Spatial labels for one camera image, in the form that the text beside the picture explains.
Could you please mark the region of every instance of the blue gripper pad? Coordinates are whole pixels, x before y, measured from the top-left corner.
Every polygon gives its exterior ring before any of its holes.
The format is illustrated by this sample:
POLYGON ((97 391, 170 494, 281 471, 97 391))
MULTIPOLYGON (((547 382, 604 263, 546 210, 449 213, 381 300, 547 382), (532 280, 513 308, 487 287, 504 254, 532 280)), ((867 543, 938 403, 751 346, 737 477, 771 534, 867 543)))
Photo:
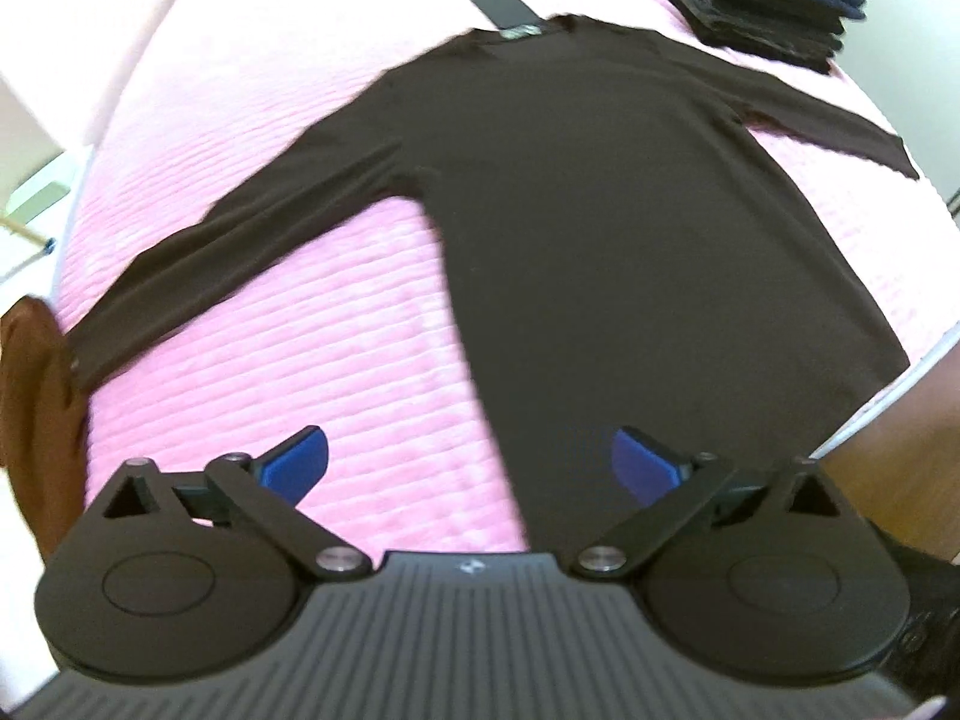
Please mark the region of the blue gripper pad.
POLYGON ((310 425, 254 460, 253 478, 296 506, 323 479, 329 457, 326 435, 310 425))
POLYGON ((613 473, 643 507, 651 506, 683 483, 683 466, 671 455, 640 431, 621 428, 613 436, 613 473))

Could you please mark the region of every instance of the brown fabric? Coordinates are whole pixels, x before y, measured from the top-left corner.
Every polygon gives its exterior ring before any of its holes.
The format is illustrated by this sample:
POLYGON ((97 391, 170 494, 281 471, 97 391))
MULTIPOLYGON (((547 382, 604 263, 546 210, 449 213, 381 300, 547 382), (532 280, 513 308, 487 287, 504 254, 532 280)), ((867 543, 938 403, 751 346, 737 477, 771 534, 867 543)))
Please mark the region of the brown fabric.
POLYGON ((824 459, 861 514, 910 546, 960 552, 960 346, 824 459))
POLYGON ((0 319, 0 466, 48 560, 83 513, 88 396, 46 303, 21 298, 0 319))

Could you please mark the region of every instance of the long-sleeve shirt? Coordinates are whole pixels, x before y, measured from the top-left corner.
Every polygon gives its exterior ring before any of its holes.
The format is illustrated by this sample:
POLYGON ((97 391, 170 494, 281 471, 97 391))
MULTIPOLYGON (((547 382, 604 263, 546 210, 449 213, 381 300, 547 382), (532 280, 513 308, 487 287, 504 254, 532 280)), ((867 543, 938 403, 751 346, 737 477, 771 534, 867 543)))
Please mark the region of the long-sleeve shirt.
POLYGON ((917 177, 898 137, 653 31, 561 16, 510 37, 387 71, 138 255, 69 333, 80 381, 373 202, 417 199, 531 546, 569 554, 637 508, 611 471, 620 426, 765 464, 906 368, 744 121, 917 177))

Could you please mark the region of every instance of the striped pink bedspread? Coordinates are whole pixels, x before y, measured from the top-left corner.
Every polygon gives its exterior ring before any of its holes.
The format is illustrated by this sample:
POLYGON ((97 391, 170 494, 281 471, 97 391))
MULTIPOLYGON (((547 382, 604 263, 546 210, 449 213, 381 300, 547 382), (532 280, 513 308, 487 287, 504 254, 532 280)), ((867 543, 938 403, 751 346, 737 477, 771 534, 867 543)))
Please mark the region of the striped pink bedspread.
MULTIPOLYGON (((696 45, 665 0, 525 1, 696 45)), ((307 124, 473 26, 488 28, 467 0, 176 0, 88 175, 59 285, 64 323, 307 124)), ((843 74, 714 52, 886 125, 843 74)), ((960 320, 950 280, 960 232, 932 186, 779 134, 757 138, 919 360, 960 320)), ((97 391, 88 494, 126 457, 196 469, 308 423, 328 432, 331 464, 301 509, 373 555, 524 548, 438 242, 410 201, 386 200, 296 251, 97 391)))

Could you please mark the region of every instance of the wooden floor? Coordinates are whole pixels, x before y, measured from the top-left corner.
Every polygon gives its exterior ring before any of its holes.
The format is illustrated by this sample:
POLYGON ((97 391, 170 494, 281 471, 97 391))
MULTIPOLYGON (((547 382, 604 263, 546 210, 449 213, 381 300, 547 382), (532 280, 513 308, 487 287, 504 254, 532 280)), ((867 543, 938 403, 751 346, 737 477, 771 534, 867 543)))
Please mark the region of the wooden floor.
POLYGON ((953 560, 960 553, 960 344, 830 452, 824 468, 861 514, 953 560))

